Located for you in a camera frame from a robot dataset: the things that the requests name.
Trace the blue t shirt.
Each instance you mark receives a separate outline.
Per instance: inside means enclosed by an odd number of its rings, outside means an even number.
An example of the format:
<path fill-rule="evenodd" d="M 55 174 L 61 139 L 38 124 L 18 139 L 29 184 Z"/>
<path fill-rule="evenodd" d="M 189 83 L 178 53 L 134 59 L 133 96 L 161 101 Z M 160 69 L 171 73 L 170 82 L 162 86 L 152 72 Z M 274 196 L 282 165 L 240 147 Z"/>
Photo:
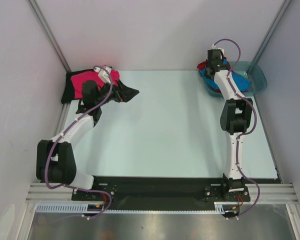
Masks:
<path fill-rule="evenodd" d="M 221 91 L 218 85 L 212 79 L 205 77 L 206 68 L 198 71 L 200 76 L 203 78 L 204 82 L 207 84 L 208 89 L 210 89 L 214 93 L 220 94 Z M 250 82 L 246 78 L 234 71 L 232 72 L 232 77 L 241 92 L 248 91 L 250 87 Z"/>

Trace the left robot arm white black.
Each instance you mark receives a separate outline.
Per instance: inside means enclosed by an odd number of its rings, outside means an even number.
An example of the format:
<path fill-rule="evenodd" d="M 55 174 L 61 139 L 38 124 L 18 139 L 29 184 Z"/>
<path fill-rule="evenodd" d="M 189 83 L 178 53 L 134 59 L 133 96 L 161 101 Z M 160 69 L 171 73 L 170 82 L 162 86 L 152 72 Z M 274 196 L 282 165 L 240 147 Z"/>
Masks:
<path fill-rule="evenodd" d="M 99 122 L 101 107 L 110 101 L 127 103 L 139 94 L 139 90 L 123 84 L 120 80 L 97 84 L 88 80 L 81 85 L 82 98 L 73 122 L 49 140 L 37 145 L 36 177 L 49 189 L 52 183 L 58 187 L 69 186 L 83 189 L 90 200 L 100 196 L 101 188 L 94 184 L 95 178 L 77 169 L 74 148 Z"/>

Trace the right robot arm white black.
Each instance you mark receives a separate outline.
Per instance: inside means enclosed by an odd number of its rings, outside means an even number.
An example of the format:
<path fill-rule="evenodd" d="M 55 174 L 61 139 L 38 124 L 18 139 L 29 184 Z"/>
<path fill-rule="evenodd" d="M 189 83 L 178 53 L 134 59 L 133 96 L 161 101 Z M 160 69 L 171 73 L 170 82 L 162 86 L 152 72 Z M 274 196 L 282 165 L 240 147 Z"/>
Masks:
<path fill-rule="evenodd" d="M 207 51 L 207 63 L 204 76 L 217 84 L 224 99 L 220 116 L 220 127 L 226 137 L 226 167 L 220 186 L 220 198 L 225 201 L 236 201 L 245 190 L 242 175 L 243 137 L 250 127 L 252 109 L 251 99 L 246 99 L 237 87 L 232 70 L 224 63 L 221 49 Z"/>

